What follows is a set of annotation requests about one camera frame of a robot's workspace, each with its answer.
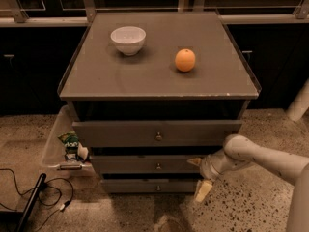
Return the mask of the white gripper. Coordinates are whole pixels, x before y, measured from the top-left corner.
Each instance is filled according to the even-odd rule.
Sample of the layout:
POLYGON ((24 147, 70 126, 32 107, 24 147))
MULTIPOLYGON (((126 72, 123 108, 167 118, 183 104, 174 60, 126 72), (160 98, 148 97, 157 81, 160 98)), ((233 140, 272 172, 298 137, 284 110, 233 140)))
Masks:
POLYGON ((195 166, 200 165, 200 174, 205 178, 197 182, 194 194, 194 200, 202 202, 211 191, 213 182, 224 172, 224 156, 211 154, 202 159, 189 159, 187 162, 195 166))

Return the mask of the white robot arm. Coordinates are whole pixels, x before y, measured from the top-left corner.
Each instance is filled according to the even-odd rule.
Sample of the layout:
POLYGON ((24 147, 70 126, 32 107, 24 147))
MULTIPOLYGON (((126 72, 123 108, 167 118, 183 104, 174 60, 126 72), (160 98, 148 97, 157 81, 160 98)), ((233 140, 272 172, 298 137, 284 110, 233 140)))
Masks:
POLYGON ((294 186, 286 232, 309 232, 309 159, 262 147, 248 138, 231 134, 221 150, 204 158, 189 159, 199 168, 203 180, 197 182, 194 199, 205 200, 219 176, 253 162, 294 186))

